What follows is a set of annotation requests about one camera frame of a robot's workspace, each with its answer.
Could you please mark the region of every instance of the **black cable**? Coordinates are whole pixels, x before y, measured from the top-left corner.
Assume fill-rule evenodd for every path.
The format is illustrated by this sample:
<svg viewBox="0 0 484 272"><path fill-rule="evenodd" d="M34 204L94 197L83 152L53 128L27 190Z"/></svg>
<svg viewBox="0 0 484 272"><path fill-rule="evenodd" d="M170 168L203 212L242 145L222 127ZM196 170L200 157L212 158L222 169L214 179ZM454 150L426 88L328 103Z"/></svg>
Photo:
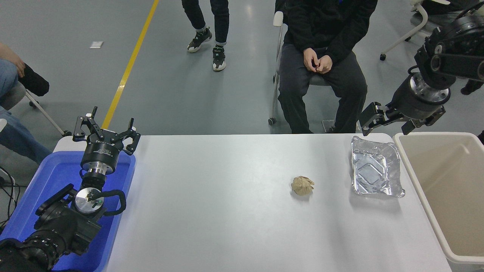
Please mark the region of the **black cable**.
<svg viewBox="0 0 484 272"><path fill-rule="evenodd" d="M475 4L475 5L471 6L471 7L469 7L469 8L467 8L467 9L463 10L463 11L462 11L462 12L461 12L461 13L460 13L458 16L457 16L457 18L456 18L456 19L459 19L459 18L461 18L461 17L464 17L464 16L465 16L465 15L466 15L466 14L467 14L469 11L472 11L472 10L477 11L477 10L478 10L478 9L480 9L480 8L481 8L483 5L484 5L484 2L479 2L479 3L477 3L477 4Z"/></svg>
<svg viewBox="0 0 484 272"><path fill-rule="evenodd" d="M407 73L408 73L409 75L411 75L411 74L412 74L412 70L413 70L413 69L415 69L415 68L418 68L418 67L419 67L418 65L414 65L414 66L410 67L410 68L407 70Z"/></svg>
<svg viewBox="0 0 484 272"><path fill-rule="evenodd" d="M8 208L7 208L7 220L4 220L2 222L0 222L0 230L3 230L4 227L5 227L5 224L10 220L10 218L12 217L14 211L12 211L12 213L10 213L10 208L11 208L11 205L12 205L12 200L14 202L14 210L17 208L17 204L18 204L18 199L20 198L20 187L24 187L23 185L17 185L14 183L14 178L12 178L12 176L4 169L0 166L0 169L5 173L7 174L8 178L10 179L10 184L11 185L7 185L7 186L2 186L1 189L9 196L9 201L8 201ZM7 190L5 190L4 187L10 187L10 193L7 192ZM18 193L17 193L17 197L14 198L14 188L17 187L18 188Z"/></svg>

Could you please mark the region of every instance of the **crumpled paper ball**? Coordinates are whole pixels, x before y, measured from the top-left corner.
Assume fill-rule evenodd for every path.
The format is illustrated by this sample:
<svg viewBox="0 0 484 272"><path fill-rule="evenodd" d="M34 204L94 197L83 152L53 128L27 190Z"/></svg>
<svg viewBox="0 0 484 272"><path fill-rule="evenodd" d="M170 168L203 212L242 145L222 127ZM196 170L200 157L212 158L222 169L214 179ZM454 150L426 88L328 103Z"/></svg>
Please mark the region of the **crumpled paper ball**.
<svg viewBox="0 0 484 272"><path fill-rule="evenodd" d="M314 182L307 177L295 177L291 183L292 190L300 196L305 196L313 191Z"/></svg>

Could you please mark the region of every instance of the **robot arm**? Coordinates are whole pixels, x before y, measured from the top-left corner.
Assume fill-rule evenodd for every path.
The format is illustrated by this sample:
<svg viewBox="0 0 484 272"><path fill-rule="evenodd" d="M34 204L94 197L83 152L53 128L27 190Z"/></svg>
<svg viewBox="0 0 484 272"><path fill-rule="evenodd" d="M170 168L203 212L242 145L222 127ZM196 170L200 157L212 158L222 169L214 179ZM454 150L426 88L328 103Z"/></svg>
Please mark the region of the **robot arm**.
<svg viewBox="0 0 484 272"><path fill-rule="evenodd" d="M0 272L49 272L60 257L71 252L82 255L101 229L102 216L121 213L126 208L126 197L121 190L103 191L106 175L116 170L120 151L128 155L136 150L141 134L130 120L128 130L115 133L100 129L94 121L97 107L91 114L77 118L74 141L86 141L81 161L86 173L81 188L69 184L46 200L35 212L39 216L32 233L25 241L0 241ZM82 127L86 126L87 135ZM126 145L123 141L132 139ZM104 198L119 196L121 207L106 211Z"/></svg>
<svg viewBox="0 0 484 272"><path fill-rule="evenodd" d="M481 2L473 9L484 4ZM463 12L451 24L436 28L415 55L416 66L385 106L371 103L360 115L363 135L379 126L403 121L404 134L434 124L450 99L456 77L467 78L469 88L484 81L484 19Z"/></svg>

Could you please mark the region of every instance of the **person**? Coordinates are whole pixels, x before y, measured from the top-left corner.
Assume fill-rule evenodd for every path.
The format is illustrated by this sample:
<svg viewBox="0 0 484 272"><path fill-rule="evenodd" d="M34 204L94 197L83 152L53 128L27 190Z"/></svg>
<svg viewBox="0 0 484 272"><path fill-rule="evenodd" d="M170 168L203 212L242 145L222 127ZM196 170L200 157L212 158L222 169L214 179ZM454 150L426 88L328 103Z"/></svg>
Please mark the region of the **person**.
<svg viewBox="0 0 484 272"><path fill-rule="evenodd" d="M5 109L5 98L15 88L19 77L24 77L25 64L8 46L0 43L0 119L7 120L0 132L0 144L30 158L38 165L52 152L37 142L28 129Z"/></svg>
<svg viewBox="0 0 484 272"><path fill-rule="evenodd" d="M210 32L210 27L207 27L205 23L198 0L181 1L183 9L196 31L195 38L190 42L187 50L190 53L195 53L200 49L202 43L212 39L212 33ZM228 0L210 0L210 5L215 18L215 47L212 50L212 69L220 72L227 66L224 46L227 44L228 35Z"/></svg>
<svg viewBox="0 0 484 272"><path fill-rule="evenodd" d="M333 133L355 133L367 93L352 52L367 33L378 0L287 0L278 100L293 134L309 130L303 96L321 74L340 98Z"/></svg>

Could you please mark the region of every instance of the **beige plastic bin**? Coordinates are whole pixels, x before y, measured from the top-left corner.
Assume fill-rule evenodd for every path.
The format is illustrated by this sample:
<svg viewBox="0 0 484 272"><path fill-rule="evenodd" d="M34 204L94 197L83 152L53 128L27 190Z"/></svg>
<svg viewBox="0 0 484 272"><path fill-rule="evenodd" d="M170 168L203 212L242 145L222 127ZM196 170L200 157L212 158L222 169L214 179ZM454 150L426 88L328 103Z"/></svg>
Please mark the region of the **beige plastic bin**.
<svg viewBox="0 0 484 272"><path fill-rule="evenodd" d="M484 264L484 146L470 133L393 137L454 271Z"/></svg>

